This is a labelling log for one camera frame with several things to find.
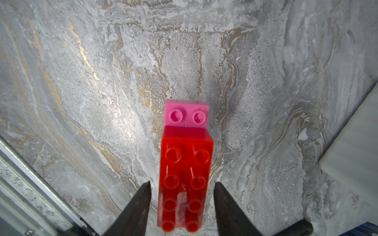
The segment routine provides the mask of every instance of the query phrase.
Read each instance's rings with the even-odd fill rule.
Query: stacked lego bricks
[[[158,226],[165,232],[195,232],[202,225],[214,147],[208,115],[203,102],[166,101],[158,203]]]

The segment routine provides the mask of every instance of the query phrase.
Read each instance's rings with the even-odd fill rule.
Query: pink lego brick
[[[164,126],[206,129],[208,116],[209,106],[203,102],[167,99]]]

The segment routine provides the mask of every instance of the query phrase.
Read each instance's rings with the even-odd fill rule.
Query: blue object
[[[373,233],[378,234],[378,226],[370,222],[366,222],[346,233],[341,234],[340,236],[373,236]]]

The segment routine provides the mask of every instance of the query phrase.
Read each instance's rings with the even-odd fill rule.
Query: lego stud
[[[201,210],[202,203],[198,200],[193,200],[189,203],[189,211],[197,213]]]
[[[203,111],[195,111],[192,120],[196,125],[202,125],[205,123],[206,114]]]
[[[175,229],[175,212],[174,211],[163,213],[161,220],[162,220],[161,228],[165,232],[171,232],[172,230]]]
[[[167,190],[164,195],[163,209],[166,212],[174,211],[177,206],[177,192],[175,190]]]
[[[194,160],[198,164],[205,164],[210,160],[210,154],[206,149],[201,149],[194,152]]]
[[[166,175],[164,177],[165,187],[168,189],[174,189],[178,186],[179,183],[180,183],[179,175],[175,172],[168,173],[168,166],[167,166]]]
[[[177,163],[180,161],[182,156],[181,150],[176,147],[168,148],[166,151],[166,159],[170,163]]]
[[[190,211],[185,212],[185,227],[188,232],[194,233],[198,230],[198,215]]]
[[[169,113],[169,120],[172,122],[172,123],[180,123],[182,120],[183,120],[183,112],[180,111],[179,109],[173,109],[170,113]]]
[[[202,197],[199,191],[189,190],[187,193],[188,210],[197,213],[202,209]]]
[[[176,206],[177,206],[176,201],[174,201],[172,199],[168,199],[168,200],[164,201],[164,203],[163,203],[163,208],[166,211],[174,211],[176,209]]]
[[[193,168],[190,168],[190,171],[192,172],[192,180],[190,181],[190,186],[194,190],[201,190],[206,186],[206,179],[202,175],[196,175],[193,174]]]

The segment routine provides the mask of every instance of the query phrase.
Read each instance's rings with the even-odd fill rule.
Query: table surface
[[[317,162],[378,81],[375,0],[0,3],[0,135],[99,234],[151,181],[166,99],[210,106],[221,181],[264,234],[339,235],[377,209]],[[172,235],[187,235],[177,230]]]

